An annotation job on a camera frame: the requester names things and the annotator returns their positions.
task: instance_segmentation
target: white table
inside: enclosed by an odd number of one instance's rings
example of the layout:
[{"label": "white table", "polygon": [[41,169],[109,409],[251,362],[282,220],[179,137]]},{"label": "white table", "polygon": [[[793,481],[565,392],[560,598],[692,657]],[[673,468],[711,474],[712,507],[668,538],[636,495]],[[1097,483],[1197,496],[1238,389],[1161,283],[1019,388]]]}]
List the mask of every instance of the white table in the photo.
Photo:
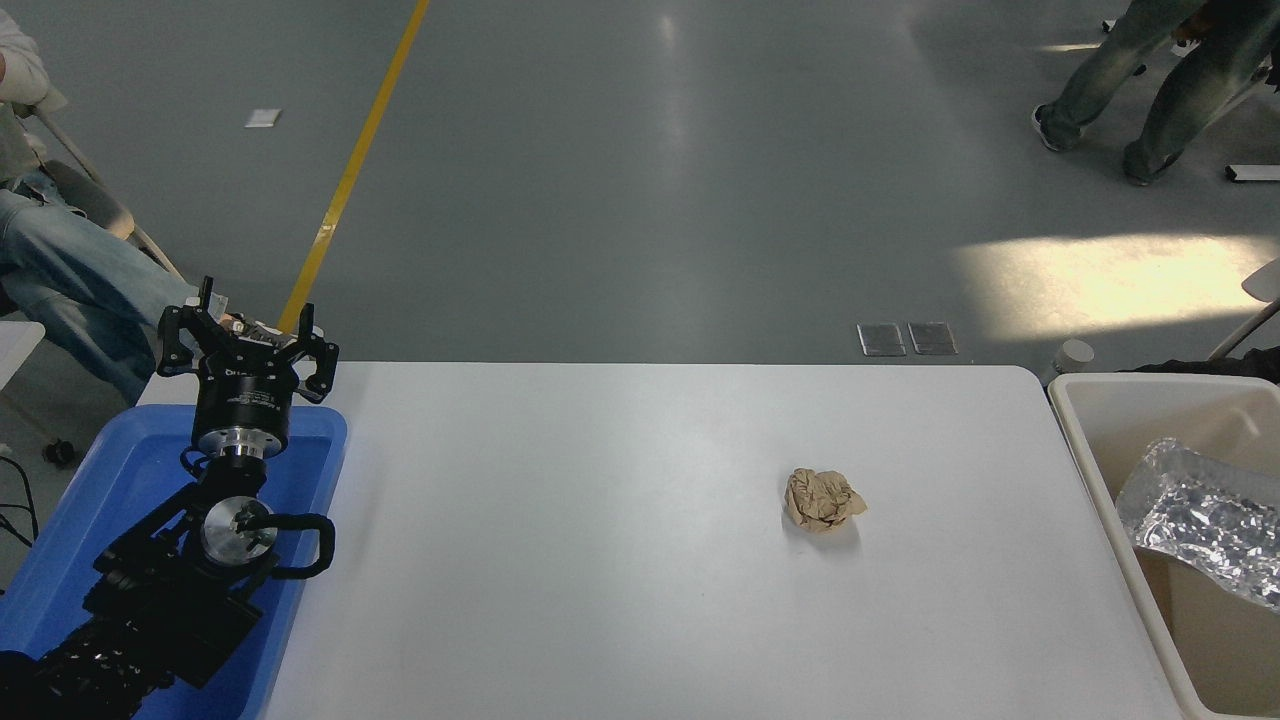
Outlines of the white table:
[{"label": "white table", "polygon": [[[347,363],[328,405],[269,719],[1180,716],[1025,370]],[[797,466],[870,509],[799,530]]]},{"label": "white table", "polygon": [[9,384],[42,337],[45,325],[40,323],[0,320],[0,388]]}]

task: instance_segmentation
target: blue tray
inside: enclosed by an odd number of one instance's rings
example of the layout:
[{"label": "blue tray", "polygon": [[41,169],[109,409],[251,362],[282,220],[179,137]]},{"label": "blue tray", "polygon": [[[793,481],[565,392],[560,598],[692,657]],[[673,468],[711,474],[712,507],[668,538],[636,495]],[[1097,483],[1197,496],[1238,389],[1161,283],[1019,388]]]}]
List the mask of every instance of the blue tray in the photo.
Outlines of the blue tray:
[{"label": "blue tray", "polygon": [[[0,597],[0,650],[40,657],[88,620],[81,603],[97,582],[93,560],[120,533],[166,500],[191,475],[178,455],[191,443],[195,409],[145,405],[102,428],[67,495]],[[259,497],[275,512],[325,512],[338,483],[347,423],[328,407],[296,407],[289,447],[268,461]],[[342,528],[339,530],[339,542]],[[316,533],[282,533],[283,565],[308,565]],[[197,691],[178,680],[142,703],[138,719],[257,717],[275,683],[303,582],[268,580],[252,602],[264,616],[227,665]]]}]

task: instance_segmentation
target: aluminum foil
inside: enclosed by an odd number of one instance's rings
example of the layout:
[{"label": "aluminum foil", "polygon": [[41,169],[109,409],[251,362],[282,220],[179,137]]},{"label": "aluminum foil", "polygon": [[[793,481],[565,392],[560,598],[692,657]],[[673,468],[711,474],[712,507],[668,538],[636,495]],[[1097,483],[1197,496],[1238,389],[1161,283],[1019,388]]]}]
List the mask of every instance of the aluminum foil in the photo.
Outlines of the aluminum foil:
[{"label": "aluminum foil", "polygon": [[1280,479],[1166,438],[1147,447],[1116,498],[1129,539],[1280,614]]}]

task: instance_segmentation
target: crumpled paper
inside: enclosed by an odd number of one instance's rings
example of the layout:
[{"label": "crumpled paper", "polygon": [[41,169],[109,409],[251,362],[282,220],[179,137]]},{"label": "crumpled paper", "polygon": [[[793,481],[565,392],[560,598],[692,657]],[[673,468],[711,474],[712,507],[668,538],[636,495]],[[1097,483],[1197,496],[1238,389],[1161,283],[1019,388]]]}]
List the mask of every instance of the crumpled paper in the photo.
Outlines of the crumpled paper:
[{"label": "crumpled paper", "polygon": [[867,510],[863,496],[835,470],[796,468],[787,479],[787,515],[810,533],[826,533]]}]

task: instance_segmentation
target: white sleeve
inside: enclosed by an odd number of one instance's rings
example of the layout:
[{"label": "white sleeve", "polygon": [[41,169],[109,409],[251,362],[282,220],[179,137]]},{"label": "white sleeve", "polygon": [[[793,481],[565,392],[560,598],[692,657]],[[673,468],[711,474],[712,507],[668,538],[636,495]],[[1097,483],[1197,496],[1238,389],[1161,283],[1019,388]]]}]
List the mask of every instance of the white sleeve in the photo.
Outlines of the white sleeve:
[{"label": "white sleeve", "polygon": [[36,41],[18,28],[9,13],[0,10],[0,54],[5,72],[0,100],[35,105],[49,94],[49,74],[40,61]]}]

